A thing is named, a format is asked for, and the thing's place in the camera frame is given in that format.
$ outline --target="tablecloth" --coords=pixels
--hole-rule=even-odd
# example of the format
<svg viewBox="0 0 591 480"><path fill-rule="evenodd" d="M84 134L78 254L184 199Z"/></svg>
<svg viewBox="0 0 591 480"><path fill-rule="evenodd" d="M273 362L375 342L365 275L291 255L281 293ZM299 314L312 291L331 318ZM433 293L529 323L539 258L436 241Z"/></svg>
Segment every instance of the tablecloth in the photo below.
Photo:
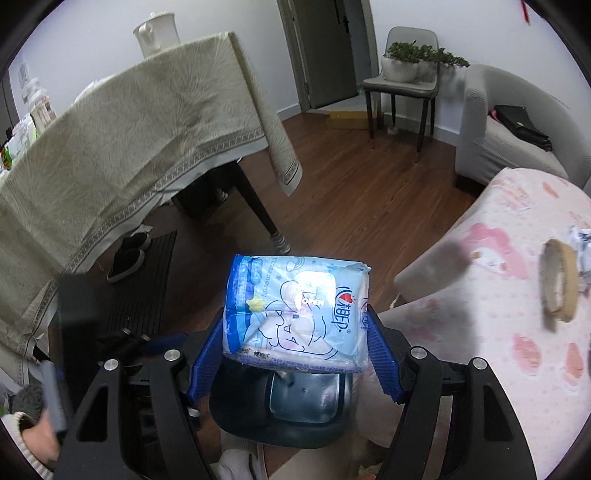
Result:
<svg viewBox="0 0 591 480"><path fill-rule="evenodd" d="M268 147L280 186L295 189L301 165L264 97L237 37L221 33L110 78L36 140L0 184L1 369L27 381L56 277L86 271L209 169Z"/></svg>
<svg viewBox="0 0 591 480"><path fill-rule="evenodd" d="M591 413L591 299L570 323L544 322L538 263L544 243L591 226L591 199L550 174L503 170L445 236L395 279L410 302L380 315L442 360L485 358L524 430L538 478L556 467ZM364 373L359 427L389 444L400 417ZM434 443L443 457L449 399Z"/></svg>

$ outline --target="black shoe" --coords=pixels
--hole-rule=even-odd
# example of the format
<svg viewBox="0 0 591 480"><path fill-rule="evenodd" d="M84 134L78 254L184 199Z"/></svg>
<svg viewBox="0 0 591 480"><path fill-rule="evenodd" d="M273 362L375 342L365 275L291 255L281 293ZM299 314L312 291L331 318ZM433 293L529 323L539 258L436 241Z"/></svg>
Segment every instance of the black shoe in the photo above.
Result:
<svg viewBox="0 0 591 480"><path fill-rule="evenodd" d="M151 241L150 236L146 232L139 232L135 235L124 238L119 250L131 250L133 248L146 250L150 246Z"/></svg>
<svg viewBox="0 0 591 480"><path fill-rule="evenodd" d="M115 283L139 270L144 263L145 253L139 248L118 250L113 260L113 267L107 274L107 282Z"/></svg>

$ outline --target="handbag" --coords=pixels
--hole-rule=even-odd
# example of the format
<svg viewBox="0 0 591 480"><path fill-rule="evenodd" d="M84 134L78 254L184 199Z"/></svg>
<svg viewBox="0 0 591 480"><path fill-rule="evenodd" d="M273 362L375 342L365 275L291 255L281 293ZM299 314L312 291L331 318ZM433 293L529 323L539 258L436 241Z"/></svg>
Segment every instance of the handbag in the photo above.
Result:
<svg viewBox="0 0 591 480"><path fill-rule="evenodd" d="M495 105L495 110L499 122L517 138L547 152L552 151L550 138L534 126L524 106Z"/></svg>

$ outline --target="door mat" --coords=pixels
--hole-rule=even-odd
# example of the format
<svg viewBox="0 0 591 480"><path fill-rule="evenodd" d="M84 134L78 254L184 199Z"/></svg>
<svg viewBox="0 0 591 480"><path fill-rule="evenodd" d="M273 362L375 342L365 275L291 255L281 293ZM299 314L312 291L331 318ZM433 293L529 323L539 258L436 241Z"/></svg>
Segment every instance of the door mat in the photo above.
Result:
<svg viewBox="0 0 591 480"><path fill-rule="evenodd" d="M135 335L160 334L160 323L168 271L173 257L177 232L152 239L139 270L115 284L115 295L109 317L102 326L100 340L121 335L127 328Z"/></svg>
<svg viewBox="0 0 591 480"><path fill-rule="evenodd" d="M372 112L372 116L374 129L376 129L378 113ZM326 119L326 125L328 128L336 129L369 130L368 114L365 110L331 112Z"/></svg>

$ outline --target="gray sofa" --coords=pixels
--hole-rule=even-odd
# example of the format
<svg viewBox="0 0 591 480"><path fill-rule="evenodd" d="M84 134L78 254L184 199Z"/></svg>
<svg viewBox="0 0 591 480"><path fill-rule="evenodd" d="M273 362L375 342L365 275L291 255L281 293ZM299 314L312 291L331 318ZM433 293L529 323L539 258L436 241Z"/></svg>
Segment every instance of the gray sofa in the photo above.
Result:
<svg viewBox="0 0 591 480"><path fill-rule="evenodd" d="M505 167L536 168L585 187L591 177L591 148L556 98L512 73L473 65L466 72L464 100L458 174L486 185ZM519 140L493 120L488 112L495 105L526 107L532 123L550 137L554 151Z"/></svg>

